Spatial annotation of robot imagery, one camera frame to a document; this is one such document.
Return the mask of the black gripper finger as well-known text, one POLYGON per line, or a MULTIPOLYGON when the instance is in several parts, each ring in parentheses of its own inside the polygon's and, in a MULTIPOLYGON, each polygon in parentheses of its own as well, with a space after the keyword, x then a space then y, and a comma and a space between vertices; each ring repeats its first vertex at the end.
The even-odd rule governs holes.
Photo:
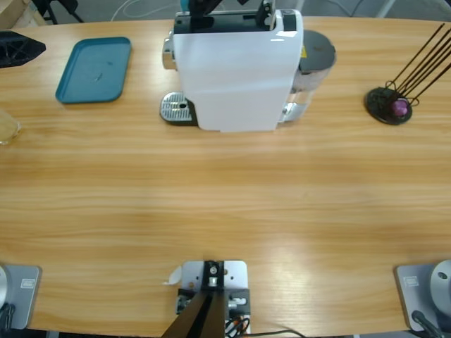
POLYGON ((46 44, 10 30, 1 31, 1 67, 24 65, 46 51, 46 44))
POLYGON ((221 0, 191 0, 191 18, 201 19, 224 12, 221 0))

